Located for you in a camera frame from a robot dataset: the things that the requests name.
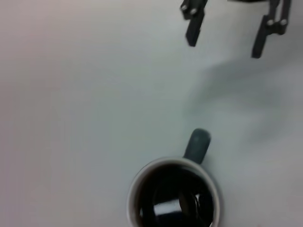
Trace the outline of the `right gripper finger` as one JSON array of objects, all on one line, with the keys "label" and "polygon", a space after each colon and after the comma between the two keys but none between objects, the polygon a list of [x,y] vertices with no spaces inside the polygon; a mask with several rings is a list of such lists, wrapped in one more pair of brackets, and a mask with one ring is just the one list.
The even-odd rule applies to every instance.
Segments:
[{"label": "right gripper finger", "polygon": [[189,46],[195,47],[205,16],[205,0],[183,0],[180,11],[183,18],[189,20],[185,35],[187,43]]},{"label": "right gripper finger", "polygon": [[[256,39],[253,45],[251,57],[258,59],[261,57],[266,39],[269,35],[277,34],[283,35],[286,33],[286,29],[289,22],[289,13],[291,8],[291,0],[268,0],[269,10],[268,14],[264,15]],[[281,15],[278,21],[276,19],[276,10],[282,1]]]}]

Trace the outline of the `grey ceramic cup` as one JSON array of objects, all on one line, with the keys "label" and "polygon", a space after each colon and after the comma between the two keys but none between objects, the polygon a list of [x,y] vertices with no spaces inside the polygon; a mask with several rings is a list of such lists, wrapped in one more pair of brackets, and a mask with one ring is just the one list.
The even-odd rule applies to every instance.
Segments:
[{"label": "grey ceramic cup", "polygon": [[211,135],[204,129],[195,129],[188,141],[182,157],[163,157],[149,162],[134,177],[126,202],[126,216],[130,227],[142,227],[138,211],[138,198],[145,180],[162,167],[178,165],[189,168],[207,184],[214,203],[214,219],[210,227],[221,227],[223,202],[221,192],[215,180],[202,167],[202,162],[211,142]]}]

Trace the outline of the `dark coffee liquid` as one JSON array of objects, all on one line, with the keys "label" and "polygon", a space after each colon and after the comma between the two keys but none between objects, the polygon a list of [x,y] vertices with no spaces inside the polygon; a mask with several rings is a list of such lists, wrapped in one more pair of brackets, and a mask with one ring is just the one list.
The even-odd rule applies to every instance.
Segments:
[{"label": "dark coffee liquid", "polygon": [[143,183],[138,205],[142,227],[210,227],[214,219],[206,182],[178,165],[152,173]]}]

